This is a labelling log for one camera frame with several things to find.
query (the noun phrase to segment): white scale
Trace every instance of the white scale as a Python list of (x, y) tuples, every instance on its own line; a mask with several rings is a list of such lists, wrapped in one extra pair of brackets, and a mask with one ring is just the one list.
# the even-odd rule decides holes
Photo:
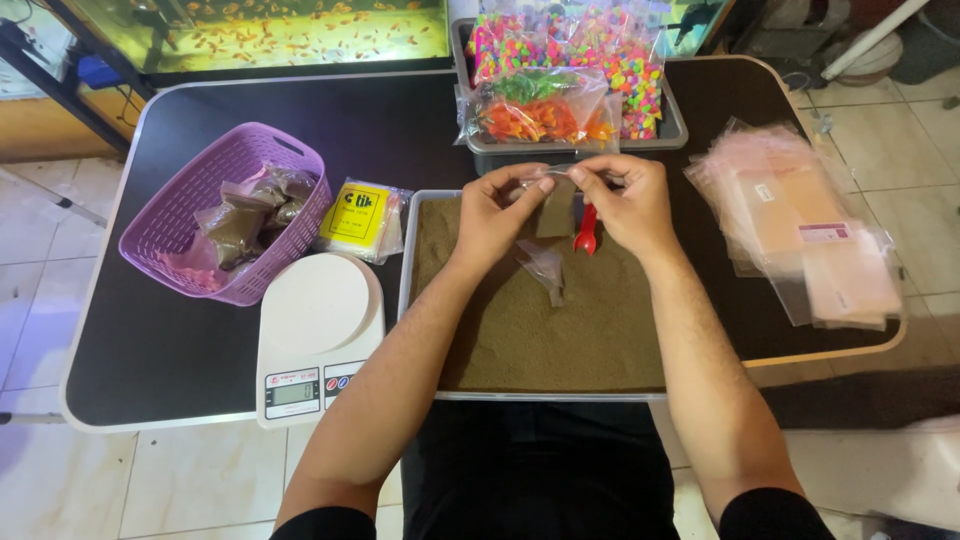
[(383, 335), (383, 290), (362, 260), (320, 254), (285, 268), (260, 309), (257, 422), (320, 420)]

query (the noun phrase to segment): white plastic tray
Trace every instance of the white plastic tray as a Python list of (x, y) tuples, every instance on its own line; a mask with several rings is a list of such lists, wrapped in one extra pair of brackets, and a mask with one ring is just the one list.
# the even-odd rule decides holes
[[(417, 251), (417, 224), (420, 221), (420, 203), (431, 199), (459, 197), (460, 189), (424, 189), (414, 193), (410, 200), (407, 236), (403, 242), (403, 266), (400, 270), (400, 298), (396, 320), (406, 312), (410, 303), (410, 282), (413, 279), (414, 254)], [(438, 400), (476, 400), (487, 402), (652, 402), (665, 400), (665, 393), (647, 394), (534, 394), (512, 392), (437, 392)]]

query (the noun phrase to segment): purple plastic basket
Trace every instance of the purple plastic basket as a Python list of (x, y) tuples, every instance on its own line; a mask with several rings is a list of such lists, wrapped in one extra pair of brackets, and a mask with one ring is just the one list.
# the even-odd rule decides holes
[[(221, 203), (223, 182), (239, 184), (268, 163), (310, 171), (320, 180), (300, 214), (247, 271), (210, 292), (171, 272), (157, 258), (157, 253), (179, 254), (190, 247), (199, 228), (193, 213)], [(280, 130), (256, 122), (241, 124), (200, 152), (154, 195), (120, 237), (120, 255), (148, 276), (187, 296), (252, 306), (263, 298), (276, 275), (303, 255), (332, 204), (324, 160), (316, 152)]]

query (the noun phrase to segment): forearm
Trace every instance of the forearm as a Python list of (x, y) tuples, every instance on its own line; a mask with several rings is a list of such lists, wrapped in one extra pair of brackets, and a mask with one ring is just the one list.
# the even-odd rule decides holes
[[(278, 523), (330, 504), (373, 515), (383, 479), (429, 410), (453, 333), (482, 277), (449, 263), (427, 285), (317, 425), (288, 488), (303, 493), (284, 498)], [(345, 494), (353, 500), (338, 500)]]
[(719, 519), (730, 499), (761, 485), (802, 493), (780, 428), (679, 244), (644, 269), (653, 292), (670, 414), (710, 514)]

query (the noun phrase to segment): black table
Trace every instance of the black table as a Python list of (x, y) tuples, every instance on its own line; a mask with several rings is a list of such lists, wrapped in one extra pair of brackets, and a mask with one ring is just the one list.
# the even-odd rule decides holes
[[(767, 66), (746, 57), (671, 61), (666, 76), (689, 129), (679, 150), (643, 154), (667, 168), (674, 225), (724, 328), (748, 365), (883, 350), (885, 332), (795, 328), (763, 279), (733, 274), (713, 214), (683, 169), (731, 116), (792, 122), (795, 110)], [(117, 241), (150, 198), (204, 147), (243, 122), (274, 126), (324, 157), (336, 192), (346, 176), (409, 189), (459, 188), (475, 178), (451, 146), (452, 71), (178, 86), (141, 115), (122, 194), (63, 390), (65, 416), (90, 431), (252, 418), (259, 307), (182, 296), (123, 260)], [(560, 156), (558, 161), (569, 161)], [(396, 322), (400, 257), (374, 267), (387, 328)]]

